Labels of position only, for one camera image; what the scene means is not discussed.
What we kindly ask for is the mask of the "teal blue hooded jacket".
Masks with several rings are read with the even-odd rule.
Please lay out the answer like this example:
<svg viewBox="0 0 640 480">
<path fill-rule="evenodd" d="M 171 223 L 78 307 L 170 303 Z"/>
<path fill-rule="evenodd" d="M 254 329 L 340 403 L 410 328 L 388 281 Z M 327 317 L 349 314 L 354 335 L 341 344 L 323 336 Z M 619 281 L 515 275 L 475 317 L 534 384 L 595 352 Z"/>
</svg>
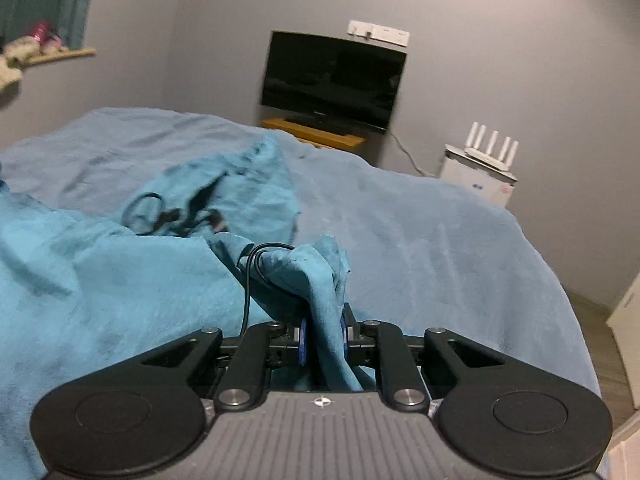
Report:
<svg viewBox="0 0 640 480">
<path fill-rule="evenodd" d="M 329 236 L 294 246 L 297 214 L 272 136 L 169 168 L 107 216 L 2 188 L 2 477 L 43 475 L 28 421 L 49 390 L 203 326 L 238 332 L 246 276 L 309 302 L 329 385 L 358 390 L 340 320 L 346 254 Z"/>
</svg>

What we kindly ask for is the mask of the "white small cabinet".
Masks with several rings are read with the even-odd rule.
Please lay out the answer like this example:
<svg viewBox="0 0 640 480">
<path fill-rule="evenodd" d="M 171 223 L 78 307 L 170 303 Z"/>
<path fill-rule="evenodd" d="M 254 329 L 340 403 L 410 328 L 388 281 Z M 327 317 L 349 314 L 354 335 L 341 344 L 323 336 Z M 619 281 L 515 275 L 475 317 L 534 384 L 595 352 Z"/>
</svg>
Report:
<svg viewBox="0 0 640 480">
<path fill-rule="evenodd" d="M 506 208 L 518 183 L 513 174 L 499 171 L 449 144 L 445 145 L 438 177 L 503 208 Z"/>
</svg>

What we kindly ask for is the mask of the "light blue bed blanket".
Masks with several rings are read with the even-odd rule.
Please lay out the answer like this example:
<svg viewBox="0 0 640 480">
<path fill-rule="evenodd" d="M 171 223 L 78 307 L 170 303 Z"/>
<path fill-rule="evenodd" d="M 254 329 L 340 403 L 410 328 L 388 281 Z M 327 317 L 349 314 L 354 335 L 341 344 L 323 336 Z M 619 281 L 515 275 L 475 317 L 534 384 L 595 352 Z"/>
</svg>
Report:
<svg viewBox="0 0 640 480">
<path fill-rule="evenodd" d="M 201 114 L 100 108 L 13 144 L 1 191 L 54 208 L 107 216 L 167 169 L 242 152 L 272 136 L 298 205 L 293 245 L 334 238 L 347 257 L 344 304 L 420 335 L 431 326 L 474 340 L 590 390 L 599 387 L 559 279 L 509 211 L 442 180 L 378 169 L 286 133 Z M 243 321 L 290 308 L 242 281 Z"/>
</svg>

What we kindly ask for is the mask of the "white wifi router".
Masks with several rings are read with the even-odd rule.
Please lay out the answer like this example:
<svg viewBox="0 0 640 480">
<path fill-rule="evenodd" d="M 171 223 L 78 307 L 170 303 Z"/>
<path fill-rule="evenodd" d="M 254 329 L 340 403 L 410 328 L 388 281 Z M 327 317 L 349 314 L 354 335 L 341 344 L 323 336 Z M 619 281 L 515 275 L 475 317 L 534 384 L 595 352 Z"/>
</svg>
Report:
<svg viewBox="0 0 640 480">
<path fill-rule="evenodd" d="M 520 142 L 512 136 L 502 136 L 498 130 L 488 131 L 486 125 L 472 122 L 463 151 L 485 165 L 501 172 L 509 172 Z"/>
</svg>

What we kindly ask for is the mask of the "white wall power strip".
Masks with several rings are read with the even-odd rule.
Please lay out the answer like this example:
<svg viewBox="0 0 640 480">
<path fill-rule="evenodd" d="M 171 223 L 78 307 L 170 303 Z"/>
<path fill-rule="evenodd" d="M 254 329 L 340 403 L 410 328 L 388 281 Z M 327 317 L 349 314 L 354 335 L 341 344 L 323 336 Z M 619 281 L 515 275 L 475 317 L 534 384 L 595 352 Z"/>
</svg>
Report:
<svg viewBox="0 0 640 480">
<path fill-rule="evenodd" d="M 403 48 L 408 47 L 410 40 L 410 32 L 405 30 L 355 20 L 348 23 L 347 33 L 349 36 L 381 41 Z"/>
</svg>

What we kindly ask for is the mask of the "wooden window sill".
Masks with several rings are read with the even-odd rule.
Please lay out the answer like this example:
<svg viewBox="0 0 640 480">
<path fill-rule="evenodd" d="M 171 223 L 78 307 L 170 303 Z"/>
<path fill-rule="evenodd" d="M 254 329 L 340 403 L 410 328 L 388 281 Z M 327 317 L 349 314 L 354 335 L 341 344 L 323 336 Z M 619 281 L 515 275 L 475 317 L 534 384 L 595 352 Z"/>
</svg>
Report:
<svg viewBox="0 0 640 480">
<path fill-rule="evenodd" d="M 52 52 L 49 54 L 34 55 L 22 63 L 23 67 L 32 67 L 41 64 L 54 63 L 58 61 L 72 60 L 73 58 L 91 58 L 96 55 L 96 48 L 88 47 L 77 50 L 66 50 Z"/>
</svg>

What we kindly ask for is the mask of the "white bedroom door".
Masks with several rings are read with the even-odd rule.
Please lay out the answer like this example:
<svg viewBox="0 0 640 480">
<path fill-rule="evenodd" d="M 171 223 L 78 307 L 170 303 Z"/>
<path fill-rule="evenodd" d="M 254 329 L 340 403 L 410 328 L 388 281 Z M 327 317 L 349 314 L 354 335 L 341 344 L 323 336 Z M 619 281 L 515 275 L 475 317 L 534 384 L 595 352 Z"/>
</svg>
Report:
<svg viewBox="0 0 640 480">
<path fill-rule="evenodd" d="M 636 410 L 640 403 L 639 282 L 640 276 L 637 275 L 606 321 L 620 352 Z"/>
</svg>

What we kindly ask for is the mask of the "wooden tv stand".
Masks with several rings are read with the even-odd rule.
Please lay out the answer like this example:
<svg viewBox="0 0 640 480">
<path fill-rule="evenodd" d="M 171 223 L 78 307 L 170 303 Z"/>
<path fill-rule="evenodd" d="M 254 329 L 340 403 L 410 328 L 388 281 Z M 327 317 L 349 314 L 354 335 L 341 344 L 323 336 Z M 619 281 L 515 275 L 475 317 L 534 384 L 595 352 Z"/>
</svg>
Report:
<svg viewBox="0 0 640 480">
<path fill-rule="evenodd" d="M 367 143 L 365 136 L 358 134 L 337 134 L 289 122 L 284 118 L 264 119 L 260 124 L 262 128 L 282 130 L 295 136 L 300 142 L 308 143 L 316 148 L 333 148 L 349 153 L 357 153 Z"/>
</svg>

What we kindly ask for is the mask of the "black flat screen television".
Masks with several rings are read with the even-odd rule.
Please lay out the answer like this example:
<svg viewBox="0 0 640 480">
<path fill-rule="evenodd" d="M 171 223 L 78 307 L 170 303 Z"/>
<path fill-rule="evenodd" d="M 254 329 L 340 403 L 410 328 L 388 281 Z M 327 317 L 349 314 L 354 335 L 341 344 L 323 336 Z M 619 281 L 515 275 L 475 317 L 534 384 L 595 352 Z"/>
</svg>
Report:
<svg viewBox="0 0 640 480">
<path fill-rule="evenodd" d="M 260 104 L 384 132 L 407 55 L 302 32 L 271 33 Z"/>
</svg>

